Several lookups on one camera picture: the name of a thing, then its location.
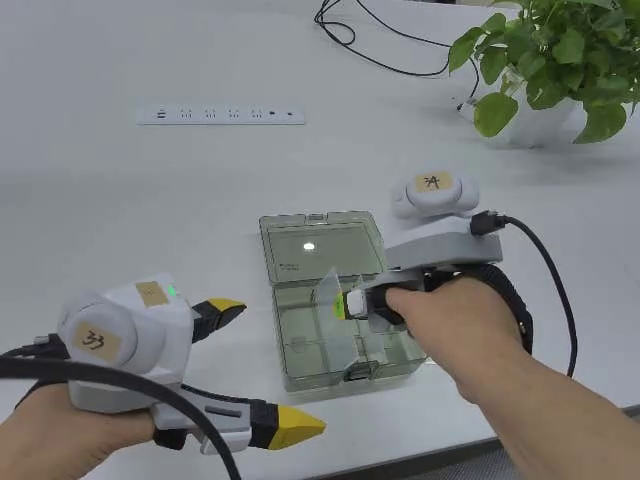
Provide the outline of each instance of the wrist strap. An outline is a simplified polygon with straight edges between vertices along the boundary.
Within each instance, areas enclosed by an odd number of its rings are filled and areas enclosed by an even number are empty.
[[[505,301],[516,319],[522,347],[529,355],[533,350],[533,318],[513,284],[502,270],[495,265],[464,265],[458,266],[458,277],[474,278],[493,288]]]

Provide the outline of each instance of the number 33 label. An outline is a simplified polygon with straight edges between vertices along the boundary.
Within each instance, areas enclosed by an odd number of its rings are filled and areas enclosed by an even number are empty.
[[[120,351],[122,338],[85,321],[78,324],[72,343],[85,353],[113,362]]]

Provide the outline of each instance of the handwritten number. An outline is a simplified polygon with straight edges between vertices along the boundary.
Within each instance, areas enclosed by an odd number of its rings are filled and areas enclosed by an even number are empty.
[[[89,350],[98,350],[104,347],[104,336],[97,335],[93,330],[89,330],[89,334],[82,340],[82,344],[89,347]]]

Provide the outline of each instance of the label sticker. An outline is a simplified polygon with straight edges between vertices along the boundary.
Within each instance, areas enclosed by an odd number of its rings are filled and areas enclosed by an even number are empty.
[[[446,171],[416,175],[416,191],[420,193],[448,190],[453,186],[453,178]]]
[[[122,338],[83,321],[78,324],[72,343],[83,352],[113,362],[120,351]]]
[[[158,282],[136,283],[136,289],[147,308],[155,307],[156,305],[166,305],[169,303],[169,299]]]
[[[345,320],[347,318],[344,311],[344,296],[342,292],[338,293],[333,301],[333,314],[338,320]]]

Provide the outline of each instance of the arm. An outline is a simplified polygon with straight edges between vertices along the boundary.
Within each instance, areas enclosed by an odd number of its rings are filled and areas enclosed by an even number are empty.
[[[493,289],[460,279],[433,293],[392,289],[387,303],[480,407],[525,478],[637,477],[640,429],[608,400],[531,358]]]
[[[76,480],[153,432],[148,412],[83,412],[71,405],[66,384],[43,387],[0,425],[0,478]]]

